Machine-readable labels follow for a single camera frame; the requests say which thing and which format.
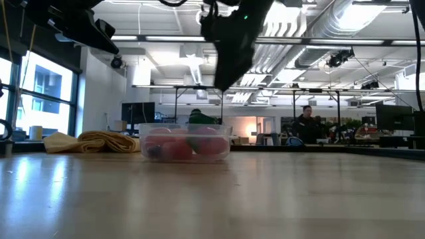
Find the desk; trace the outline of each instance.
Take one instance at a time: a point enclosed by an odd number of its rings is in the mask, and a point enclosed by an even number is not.
[[[425,167],[415,161],[249,152],[219,165],[180,165],[144,163],[139,153],[41,153],[1,159],[0,169],[2,239],[425,233]]]

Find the clear plastic container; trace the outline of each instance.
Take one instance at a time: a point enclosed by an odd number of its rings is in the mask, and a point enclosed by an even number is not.
[[[232,127],[223,125],[141,123],[140,149],[150,161],[212,163],[230,153]]]

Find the camera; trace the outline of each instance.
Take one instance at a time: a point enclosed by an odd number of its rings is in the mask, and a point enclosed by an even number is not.
[[[111,61],[111,67],[113,69],[122,69],[126,67],[126,63],[122,60],[122,56],[116,55]]]

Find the black jacket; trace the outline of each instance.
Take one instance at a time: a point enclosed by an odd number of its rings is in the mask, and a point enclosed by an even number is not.
[[[312,117],[306,119],[303,115],[295,121],[294,133],[304,143],[316,143],[316,139],[319,139],[321,135],[317,122]]]

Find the ceiling light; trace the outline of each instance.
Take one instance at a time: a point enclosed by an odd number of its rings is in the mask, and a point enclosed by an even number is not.
[[[229,90],[259,90],[258,87],[230,87]]]
[[[344,45],[380,45],[383,40],[362,40],[362,39],[311,39],[310,44],[344,44]]]
[[[344,30],[361,30],[365,28],[386,6],[350,5],[337,19],[337,24]]]
[[[138,85],[133,85],[132,87],[134,87],[134,88],[161,88],[161,89],[164,89],[164,88],[168,88],[168,89],[174,88],[174,86],[138,86]]]
[[[415,40],[395,40],[391,43],[392,45],[406,45],[406,46],[416,46]],[[425,40],[420,41],[421,45],[425,45]]]
[[[299,44],[301,39],[282,39],[278,37],[258,37],[256,43],[270,43],[270,44]]]
[[[161,41],[161,42],[205,42],[203,37],[190,36],[147,36],[146,41]]]
[[[137,40],[137,36],[112,36],[111,40]]]

